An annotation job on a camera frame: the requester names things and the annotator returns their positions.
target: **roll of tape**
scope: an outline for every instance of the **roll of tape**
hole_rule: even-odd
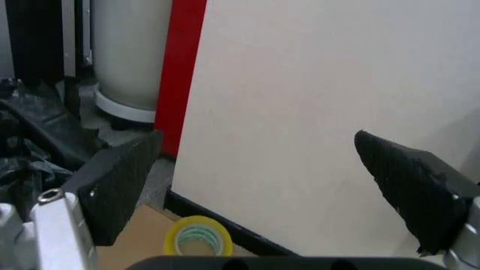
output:
[[[184,255],[180,247],[191,241],[206,243],[216,256],[231,256],[233,252],[232,238],[225,227],[211,218],[194,215],[170,227],[165,237],[164,254]]]

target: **black plastic bag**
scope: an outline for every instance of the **black plastic bag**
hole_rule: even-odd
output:
[[[0,202],[24,221],[43,191],[60,187],[105,144],[46,85],[0,81]]]

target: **white panel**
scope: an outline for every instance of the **white panel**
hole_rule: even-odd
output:
[[[208,1],[173,190],[302,255],[416,256],[354,134],[469,162],[479,25],[475,0]]]

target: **white cylindrical tank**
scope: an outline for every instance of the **white cylindrical tank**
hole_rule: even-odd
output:
[[[102,94],[155,110],[172,0],[93,0],[93,65]]]

